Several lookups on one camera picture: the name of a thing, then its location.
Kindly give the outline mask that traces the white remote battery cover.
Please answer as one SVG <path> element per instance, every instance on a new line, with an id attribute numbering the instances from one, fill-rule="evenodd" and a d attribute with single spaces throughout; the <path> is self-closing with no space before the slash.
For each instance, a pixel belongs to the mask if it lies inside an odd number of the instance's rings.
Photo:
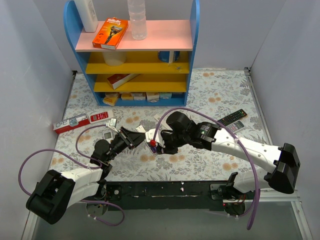
<path id="1" fill-rule="evenodd" d="M 156 114 L 156 115 L 153 116 L 153 118 L 154 118 L 157 122 L 159 122 L 161 116 L 158 115 L 158 114 Z"/>

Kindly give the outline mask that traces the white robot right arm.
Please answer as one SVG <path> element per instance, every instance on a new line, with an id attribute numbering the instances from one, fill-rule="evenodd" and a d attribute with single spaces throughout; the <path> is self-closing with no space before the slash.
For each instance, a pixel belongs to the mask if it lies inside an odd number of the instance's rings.
<path id="1" fill-rule="evenodd" d="M 226 129 L 210 122 L 195 123 L 184 113 L 175 111 L 166 120 L 170 130 L 162 130 L 164 148 L 159 153 L 176 154 L 184 145 L 212 152 L 225 153 L 243 160 L 251 160 L 259 168 L 237 173 L 229 178 L 226 186 L 227 195 L 237 199 L 243 193 L 272 188 L 283 194 L 295 191 L 300 160 L 296 148 L 289 143 L 274 146 L 253 140 L 232 136 Z"/>

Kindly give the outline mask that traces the white slim remote control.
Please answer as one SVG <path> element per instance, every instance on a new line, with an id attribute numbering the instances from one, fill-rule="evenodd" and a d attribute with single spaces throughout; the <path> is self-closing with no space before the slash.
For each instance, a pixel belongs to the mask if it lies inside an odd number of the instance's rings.
<path id="1" fill-rule="evenodd" d="M 144 129 L 144 127 L 142 125 L 139 125 L 138 127 L 135 128 L 137 132 L 140 132 L 140 133 L 145 133 L 145 144 L 147 145 L 147 147 L 149 148 L 149 150 L 152 152 L 152 154 L 154 156 L 157 156 L 158 155 L 158 152 L 157 152 L 157 146 L 153 146 L 151 145 L 151 140 L 153 139 L 154 137 L 154 134 L 155 134 L 155 128 L 152 128 L 148 131 L 146 131 Z"/>

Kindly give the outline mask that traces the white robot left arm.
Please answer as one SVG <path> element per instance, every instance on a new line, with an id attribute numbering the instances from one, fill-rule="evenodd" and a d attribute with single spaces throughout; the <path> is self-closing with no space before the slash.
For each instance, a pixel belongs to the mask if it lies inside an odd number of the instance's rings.
<path id="1" fill-rule="evenodd" d="M 144 142 L 148 134 L 121 127 L 112 141 L 98 140 L 88 165 L 58 172 L 49 170 L 36 184 L 26 208 L 49 224 L 57 223 L 68 207 L 88 198 L 101 200 L 106 196 L 105 177 L 112 169 L 110 161 L 125 149 Z"/>

